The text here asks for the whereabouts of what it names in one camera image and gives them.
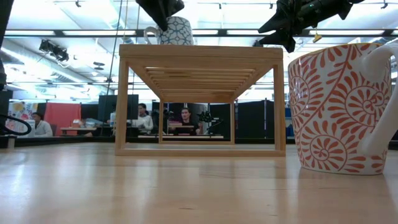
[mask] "black cable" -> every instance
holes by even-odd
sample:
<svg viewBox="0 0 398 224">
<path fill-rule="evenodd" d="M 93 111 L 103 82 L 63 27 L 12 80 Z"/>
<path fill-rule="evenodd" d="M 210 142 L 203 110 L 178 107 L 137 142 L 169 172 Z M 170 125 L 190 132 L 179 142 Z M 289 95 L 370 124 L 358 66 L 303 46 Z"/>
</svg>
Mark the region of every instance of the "black cable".
<svg viewBox="0 0 398 224">
<path fill-rule="evenodd" d="M 121 14 L 122 14 L 122 4 L 123 4 L 123 0 L 120 1 L 120 8 L 119 8 L 119 18 L 118 18 L 118 26 L 116 28 L 116 37 L 114 38 L 114 44 L 113 44 L 113 52 L 112 52 L 112 61 L 111 61 L 111 70 L 109 71 L 109 78 L 108 78 L 108 87 L 106 89 L 106 96 L 109 95 L 109 89 L 111 88 L 111 79 L 112 79 L 112 68 L 113 68 L 113 59 L 114 59 L 114 52 L 116 50 L 116 42 L 118 41 L 118 32 L 119 32 L 119 25 L 120 25 L 120 18 L 121 18 Z M 104 105 L 106 108 L 106 99 L 107 97 L 105 97 L 104 100 Z M 100 136 L 102 136 L 102 133 L 104 131 L 104 125 L 105 125 L 105 112 L 103 113 L 103 117 L 102 117 L 102 128 L 101 128 L 101 132 L 100 132 Z"/>
<path fill-rule="evenodd" d="M 29 134 L 32 131 L 32 127 L 30 126 L 30 124 L 28 124 L 24 120 L 21 120 L 21 119 L 18 119 L 18 118 L 13 118 L 12 116 L 7 116 L 7 115 L 3 115 L 3 114 L 0 114 L 0 117 L 20 122 L 20 123 L 24 124 L 27 127 L 27 131 L 25 131 L 23 133 L 19 133 L 19 132 L 16 132 L 16 131 L 8 129 L 5 125 L 0 123 L 0 133 L 3 134 L 3 135 L 5 135 L 5 134 L 14 134 L 14 135 L 17 135 L 17 136 L 23 136 L 23 135 Z"/>
</svg>

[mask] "computer monitor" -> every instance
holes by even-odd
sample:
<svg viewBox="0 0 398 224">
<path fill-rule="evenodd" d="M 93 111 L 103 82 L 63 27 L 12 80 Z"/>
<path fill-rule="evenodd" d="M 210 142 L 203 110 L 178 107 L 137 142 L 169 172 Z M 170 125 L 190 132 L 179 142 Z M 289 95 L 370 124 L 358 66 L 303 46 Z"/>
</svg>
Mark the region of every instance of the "computer monitor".
<svg viewBox="0 0 398 224">
<path fill-rule="evenodd" d="M 111 113 L 116 111 L 117 95 L 99 96 L 98 119 L 107 121 Z M 127 96 L 127 119 L 138 119 L 138 95 Z"/>
</svg>

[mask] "white mug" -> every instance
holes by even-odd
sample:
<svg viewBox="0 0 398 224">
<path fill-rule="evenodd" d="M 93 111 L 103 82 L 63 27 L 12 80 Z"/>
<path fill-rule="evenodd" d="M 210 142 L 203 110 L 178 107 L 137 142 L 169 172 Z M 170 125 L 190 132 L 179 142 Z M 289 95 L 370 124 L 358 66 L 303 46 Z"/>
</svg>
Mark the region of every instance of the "white mug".
<svg viewBox="0 0 398 224">
<path fill-rule="evenodd" d="M 391 94 L 390 57 L 398 44 L 348 44 L 289 64 L 289 94 L 303 168 L 381 174 L 398 129 L 398 88 Z"/>
<path fill-rule="evenodd" d="M 152 44 L 148 39 L 148 32 L 155 34 L 157 44 L 173 45 L 194 45 L 191 24 L 187 19 L 178 16 L 166 18 L 167 30 L 163 31 L 160 27 L 147 27 L 144 31 L 144 38 L 148 44 Z"/>
</svg>

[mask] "wooden frame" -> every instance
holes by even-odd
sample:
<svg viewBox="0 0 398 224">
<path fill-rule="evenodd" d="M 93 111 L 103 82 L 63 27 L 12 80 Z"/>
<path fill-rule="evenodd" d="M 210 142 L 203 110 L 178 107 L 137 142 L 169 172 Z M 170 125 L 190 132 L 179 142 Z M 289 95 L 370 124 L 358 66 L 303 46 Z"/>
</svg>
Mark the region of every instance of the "wooden frame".
<svg viewBox="0 0 398 224">
<path fill-rule="evenodd" d="M 141 155 L 125 149 L 127 119 L 127 82 L 129 68 L 160 98 L 160 144 L 234 144 L 235 99 L 274 69 L 275 151 L 263 156 L 285 155 L 285 104 L 283 51 L 262 47 L 207 47 L 183 45 L 120 45 L 118 104 L 116 106 L 116 155 Z M 228 103 L 231 110 L 230 142 L 163 141 L 164 103 Z M 145 154 L 159 156 L 156 151 Z M 229 152 L 230 156 L 239 154 Z M 228 156 L 228 151 L 203 153 Z"/>
</svg>

